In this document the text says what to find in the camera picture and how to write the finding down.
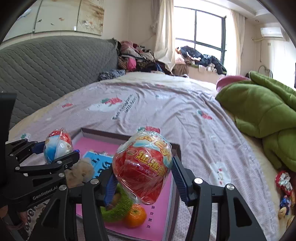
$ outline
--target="curtain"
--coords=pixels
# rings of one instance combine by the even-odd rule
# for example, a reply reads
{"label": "curtain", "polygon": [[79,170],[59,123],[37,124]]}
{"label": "curtain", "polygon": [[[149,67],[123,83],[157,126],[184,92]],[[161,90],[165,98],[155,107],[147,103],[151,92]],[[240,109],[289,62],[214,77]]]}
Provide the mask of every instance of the curtain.
{"label": "curtain", "polygon": [[175,65],[175,36],[173,34],[173,0],[159,0],[154,57],[165,63],[168,70]]}
{"label": "curtain", "polygon": [[150,27],[154,34],[157,33],[159,7],[160,7],[159,1],[160,0],[152,0],[151,2],[151,13],[152,13],[151,17],[152,17],[153,24]]}
{"label": "curtain", "polygon": [[241,55],[242,55],[242,48],[244,44],[244,25],[245,25],[245,17],[238,12],[230,9],[230,15],[233,20],[234,30],[235,30],[235,40],[236,40],[236,67],[235,67],[235,74],[240,74],[241,68]]}

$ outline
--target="air conditioner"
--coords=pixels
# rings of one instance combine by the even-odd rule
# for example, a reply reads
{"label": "air conditioner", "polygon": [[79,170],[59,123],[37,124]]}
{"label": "air conditioner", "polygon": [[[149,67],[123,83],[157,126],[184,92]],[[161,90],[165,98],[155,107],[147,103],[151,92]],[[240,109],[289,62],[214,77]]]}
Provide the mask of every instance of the air conditioner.
{"label": "air conditioner", "polygon": [[261,28],[261,35],[263,38],[286,40],[285,32],[280,27]]}

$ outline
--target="pile of clothes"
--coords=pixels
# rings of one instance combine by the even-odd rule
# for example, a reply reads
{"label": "pile of clothes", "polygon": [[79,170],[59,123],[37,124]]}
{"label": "pile of clothes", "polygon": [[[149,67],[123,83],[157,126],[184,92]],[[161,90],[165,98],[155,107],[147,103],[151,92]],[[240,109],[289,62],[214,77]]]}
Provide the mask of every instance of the pile of clothes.
{"label": "pile of clothes", "polygon": [[180,68],[180,66],[177,66],[178,64],[186,64],[197,67],[201,72],[210,71],[224,75],[227,73],[225,67],[215,56],[201,54],[196,49],[193,49],[189,46],[176,48],[176,53],[180,57],[176,60],[176,66],[174,67],[175,72],[178,71],[178,68]]}
{"label": "pile of clothes", "polygon": [[118,42],[118,68],[126,72],[154,72],[173,75],[165,64],[154,59],[153,52],[131,41]]}

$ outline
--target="snack package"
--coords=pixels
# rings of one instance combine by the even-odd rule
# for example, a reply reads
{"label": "snack package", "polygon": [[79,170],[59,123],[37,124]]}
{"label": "snack package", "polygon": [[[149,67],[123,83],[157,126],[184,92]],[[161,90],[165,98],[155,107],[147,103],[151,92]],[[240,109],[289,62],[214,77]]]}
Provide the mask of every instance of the snack package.
{"label": "snack package", "polygon": [[171,148],[159,133],[138,131],[116,151],[112,161],[114,175],[135,199],[153,204],[173,165]]}
{"label": "snack package", "polygon": [[282,198],[281,198],[281,203],[279,205],[280,208],[283,208],[283,207],[286,207],[287,210],[286,210],[286,215],[289,214],[289,210],[290,210],[290,207],[291,207],[291,200],[290,198],[288,197],[288,195],[284,195]]}
{"label": "snack package", "polygon": [[54,130],[50,133],[44,144],[44,157],[47,164],[51,164],[54,159],[66,155],[73,151],[71,136],[65,129]]}
{"label": "snack package", "polygon": [[293,189],[292,184],[290,183],[290,179],[291,177],[286,171],[280,171],[275,178],[276,186],[288,196],[291,195]]}

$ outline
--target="plush toy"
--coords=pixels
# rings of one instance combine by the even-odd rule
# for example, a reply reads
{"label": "plush toy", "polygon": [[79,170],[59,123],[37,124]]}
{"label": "plush toy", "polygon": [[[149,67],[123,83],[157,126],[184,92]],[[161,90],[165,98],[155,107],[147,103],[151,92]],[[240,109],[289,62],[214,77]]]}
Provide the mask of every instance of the plush toy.
{"label": "plush toy", "polygon": [[122,186],[118,184],[111,204],[107,208],[101,207],[103,220],[108,223],[123,220],[130,211],[132,205],[132,200]]}
{"label": "plush toy", "polygon": [[69,188],[82,186],[94,176],[94,167],[89,158],[81,158],[72,166],[71,170],[65,170],[65,175]]}

